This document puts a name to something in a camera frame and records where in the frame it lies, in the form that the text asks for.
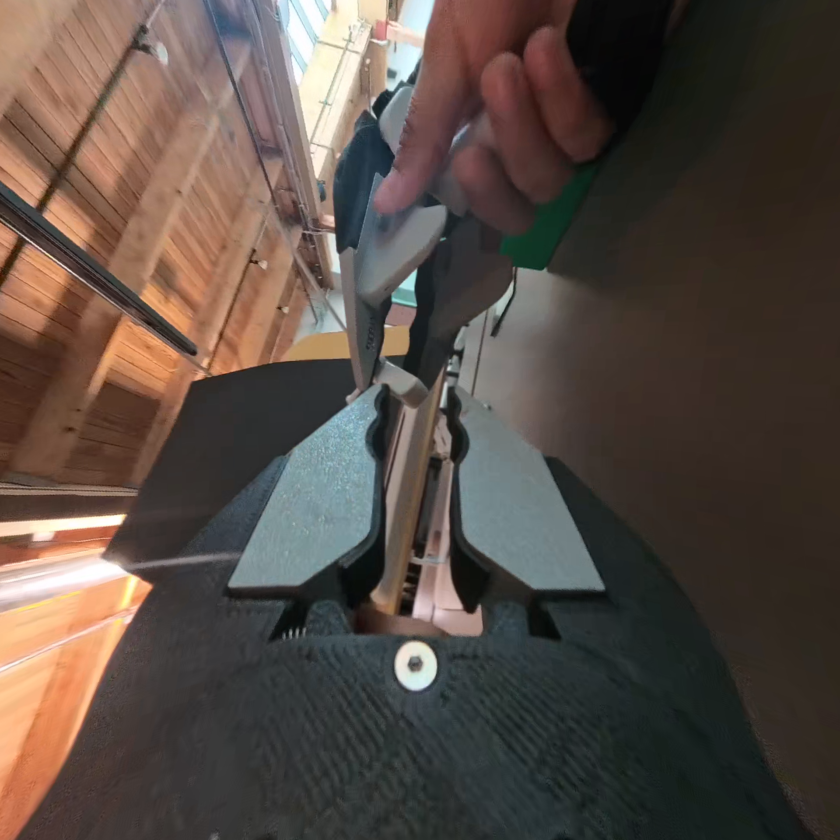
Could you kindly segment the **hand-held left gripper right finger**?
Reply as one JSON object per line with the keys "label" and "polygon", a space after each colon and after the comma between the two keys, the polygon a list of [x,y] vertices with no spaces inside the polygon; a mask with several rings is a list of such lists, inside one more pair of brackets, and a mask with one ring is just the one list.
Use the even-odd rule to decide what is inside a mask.
{"label": "hand-held left gripper right finger", "polygon": [[457,386],[448,392],[450,569],[467,611],[603,595],[546,458]]}

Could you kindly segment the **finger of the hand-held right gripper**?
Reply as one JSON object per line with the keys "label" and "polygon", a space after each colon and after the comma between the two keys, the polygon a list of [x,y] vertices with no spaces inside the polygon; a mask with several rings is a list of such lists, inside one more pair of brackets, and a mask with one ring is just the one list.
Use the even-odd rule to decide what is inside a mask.
{"label": "finger of the hand-held right gripper", "polygon": [[502,236],[476,217],[464,217],[416,273],[416,315],[404,370],[432,387],[459,331],[495,304],[512,282]]}
{"label": "finger of the hand-held right gripper", "polygon": [[350,362],[359,394],[382,377],[385,309],[392,294],[433,254],[448,215],[440,204],[379,213],[374,197],[383,181],[375,174],[358,245],[339,255]]}

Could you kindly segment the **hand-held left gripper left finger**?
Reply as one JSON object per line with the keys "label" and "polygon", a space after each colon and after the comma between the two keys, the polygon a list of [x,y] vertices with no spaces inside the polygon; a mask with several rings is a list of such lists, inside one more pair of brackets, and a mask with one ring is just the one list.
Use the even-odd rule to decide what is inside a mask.
{"label": "hand-held left gripper left finger", "polygon": [[389,392],[375,385],[295,447],[227,588],[361,604],[385,567]]}

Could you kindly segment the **green plastic bin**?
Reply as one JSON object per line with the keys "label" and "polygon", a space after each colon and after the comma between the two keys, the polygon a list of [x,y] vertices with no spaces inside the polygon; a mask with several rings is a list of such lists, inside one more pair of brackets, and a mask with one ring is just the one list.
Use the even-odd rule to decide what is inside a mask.
{"label": "green plastic bin", "polygon": [[559,197],[539,205],[530,229],[501,240],[499,253],[513,268],[545,270],[574,222],[595,180],[601,164],[594,161],[576,167]]}

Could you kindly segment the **person's right hand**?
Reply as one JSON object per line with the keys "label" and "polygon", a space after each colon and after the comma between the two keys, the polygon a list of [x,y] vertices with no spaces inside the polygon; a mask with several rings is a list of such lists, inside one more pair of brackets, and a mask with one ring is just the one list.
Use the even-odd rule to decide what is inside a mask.
{"label": "person's right hand", "polygon": [[434,4],[400,147],[375,195],[378,212],[414,203],[446,163],[462,124],[484,112],[496,146],[458,152],[454,178],[484,223],[504,235],[530,229],[537,207],[561,194],[574,166],[601,153],[614,131],[568,49],[574,6]]}

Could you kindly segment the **wooden book stand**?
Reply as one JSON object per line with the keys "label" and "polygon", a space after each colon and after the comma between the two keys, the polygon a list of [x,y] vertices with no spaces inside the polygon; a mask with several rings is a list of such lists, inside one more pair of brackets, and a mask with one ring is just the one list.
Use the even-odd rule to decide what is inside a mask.
{"label": "wooden book stand", "polygon": [[[385,542],[389,448],[405,411],[387,389]],[[107,552],[151,588],[127,644],[162,658],[217,655],[256,640],[257,631],[247,625],[256,618],[267,619],[266,635],[282,639],[292,630],[311,631],[318,606],[335,607],[340,619],[349,619],[350,631],[364,636],[418,639],[428,646],[453,640],[430,623],[377,614],[370,603],[374,591],[361,604],[343,604],[247,597],[228,589],[291,451],[355,401],[345,401],[351,390],[347,360],[268,364],[191,387]]]}

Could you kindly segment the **black ceiling track rail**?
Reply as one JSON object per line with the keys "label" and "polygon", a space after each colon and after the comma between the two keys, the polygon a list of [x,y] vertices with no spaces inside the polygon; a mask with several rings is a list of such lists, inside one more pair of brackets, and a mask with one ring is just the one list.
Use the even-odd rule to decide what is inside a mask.
{"label": "black ceiling track rail", "polygon": [[189,360],[196,358],[197,347],[193,341],[4,183],[1,184],[1,222],[27,245],[35,248],[181,357]]}

